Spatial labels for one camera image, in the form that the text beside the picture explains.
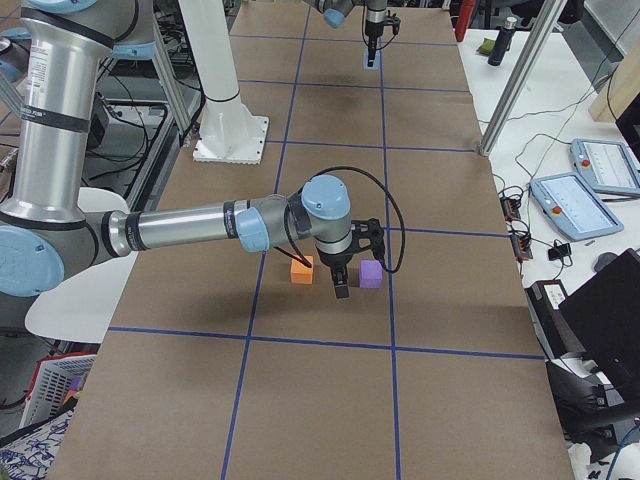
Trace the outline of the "light blue foam block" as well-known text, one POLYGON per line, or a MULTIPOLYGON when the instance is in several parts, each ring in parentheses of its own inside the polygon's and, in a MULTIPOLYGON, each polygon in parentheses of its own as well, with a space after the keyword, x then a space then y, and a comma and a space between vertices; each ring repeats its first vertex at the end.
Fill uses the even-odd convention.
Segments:
POLYGON ((363 68, 368 71, 377 71, 380 69, 380 52, 376 50, 370 55, 369 50, 363 52, 363 68))

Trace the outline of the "purple foam block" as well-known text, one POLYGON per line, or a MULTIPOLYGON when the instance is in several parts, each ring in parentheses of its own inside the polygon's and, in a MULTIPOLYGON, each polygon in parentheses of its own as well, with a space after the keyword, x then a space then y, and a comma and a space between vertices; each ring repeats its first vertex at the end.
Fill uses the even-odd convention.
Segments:
POLYGON ((378 260, 361 260, 359 265, 359 287, 379 289, 383 283, 383 268, 378 260))

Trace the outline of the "orange foam block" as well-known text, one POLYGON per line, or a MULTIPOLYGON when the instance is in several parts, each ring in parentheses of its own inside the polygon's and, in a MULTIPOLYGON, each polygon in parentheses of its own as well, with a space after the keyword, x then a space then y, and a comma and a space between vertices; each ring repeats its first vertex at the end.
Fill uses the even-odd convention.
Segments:
POLYGON ((315 261, 312 255, 305 256, 306 263, 293 259, 290 264, 290 281, 298 285, 312 285, 315 261))

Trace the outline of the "red bottle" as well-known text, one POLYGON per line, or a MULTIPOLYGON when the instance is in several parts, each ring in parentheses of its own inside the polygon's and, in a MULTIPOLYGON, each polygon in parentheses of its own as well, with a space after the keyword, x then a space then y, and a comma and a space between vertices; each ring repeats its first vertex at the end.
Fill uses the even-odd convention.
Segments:
POLYGON ((462 42, 466 31, 474 16, 476 0, 462 0, 459 6, 458 17, 454 27, 454 35, 457 42, 462 42))

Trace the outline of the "green cloth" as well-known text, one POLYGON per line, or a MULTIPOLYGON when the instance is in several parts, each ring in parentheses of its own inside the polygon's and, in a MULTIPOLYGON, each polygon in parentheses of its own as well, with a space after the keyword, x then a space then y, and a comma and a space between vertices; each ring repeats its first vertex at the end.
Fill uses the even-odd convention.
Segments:
POLYGON ((476 51, 480 55, 490 56, 494 50, 495 44, 496 44, 496 41, 494 39, 484 38, 483 42, 478 46, 476 51))

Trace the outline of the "black water bottle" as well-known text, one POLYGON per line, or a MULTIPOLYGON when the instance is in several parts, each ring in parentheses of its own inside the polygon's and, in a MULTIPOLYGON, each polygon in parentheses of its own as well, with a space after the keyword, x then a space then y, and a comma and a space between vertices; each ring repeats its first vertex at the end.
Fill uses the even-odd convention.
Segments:
POLYGON ((516 31, 517 18, 509 16, 505 19, 503 25, 499 29, 493 49, 488 58, 488 64, 491 66, 499 66, 506 52, 510 48, 512 37, 516 31))

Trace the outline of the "near teach pendant tablet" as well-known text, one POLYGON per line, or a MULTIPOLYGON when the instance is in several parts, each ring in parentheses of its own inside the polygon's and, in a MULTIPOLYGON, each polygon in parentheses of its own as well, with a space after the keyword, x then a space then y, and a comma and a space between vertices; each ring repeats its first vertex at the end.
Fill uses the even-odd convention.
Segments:
POLYGON ((613 235, 624 229, 622 222, 576 173, 534 178, 530 188, 545 215, 571 241, 613 235))

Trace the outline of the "teach pendant tablet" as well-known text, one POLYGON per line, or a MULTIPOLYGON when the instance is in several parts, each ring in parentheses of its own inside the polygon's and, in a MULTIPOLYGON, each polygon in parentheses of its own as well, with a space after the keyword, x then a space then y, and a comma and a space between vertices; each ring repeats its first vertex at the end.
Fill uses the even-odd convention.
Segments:
POLYGON ((530 188, 545 215, 571 241, 613 235, 624 229, 622 222, 576 173, 534 178, 530 188))
POLYGON ((623 142, 577 138, 570 153, 576 172, 594 191, 639 196, 639 168, 623 142))

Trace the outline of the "far teach pendant tablet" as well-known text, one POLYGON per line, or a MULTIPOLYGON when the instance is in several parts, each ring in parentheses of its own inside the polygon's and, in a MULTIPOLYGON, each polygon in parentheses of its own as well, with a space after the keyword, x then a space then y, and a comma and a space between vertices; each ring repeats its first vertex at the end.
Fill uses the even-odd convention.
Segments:
POLYGON ((623 142, 577 138, 570 153, 576 172, 594 191, 639 196, 639 168, 623 142))

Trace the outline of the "white plastic basket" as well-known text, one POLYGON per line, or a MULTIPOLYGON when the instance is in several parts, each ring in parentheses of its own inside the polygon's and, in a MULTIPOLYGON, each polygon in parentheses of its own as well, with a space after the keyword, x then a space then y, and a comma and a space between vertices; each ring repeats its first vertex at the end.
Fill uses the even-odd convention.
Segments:
POLYGON ((48 420, 55 415, 76 377, 87 374, 96 354, 71 353, 48 357, 38 362, 26 394, 19 426, 48 420))

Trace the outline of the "aluminium frame post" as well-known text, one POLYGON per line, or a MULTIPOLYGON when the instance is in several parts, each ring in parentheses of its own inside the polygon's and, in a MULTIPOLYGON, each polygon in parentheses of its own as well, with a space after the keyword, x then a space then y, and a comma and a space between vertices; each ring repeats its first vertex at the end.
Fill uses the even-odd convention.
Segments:
POLYGON ((566 4, 567 0, 546 0, 543 2, 540 14, 528 35, 478 145, 478 153, 481 156, 488 157, 496 145, 507 119, 566 4))

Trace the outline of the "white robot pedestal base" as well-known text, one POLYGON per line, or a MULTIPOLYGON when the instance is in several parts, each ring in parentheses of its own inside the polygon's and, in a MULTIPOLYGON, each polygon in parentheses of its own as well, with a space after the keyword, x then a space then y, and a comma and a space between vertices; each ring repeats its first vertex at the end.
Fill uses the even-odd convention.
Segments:
POLYGON ((199 162, 258 164, 269 119, 244 105, 221 1, 179 3, 205 105, 193 157, 199 162))

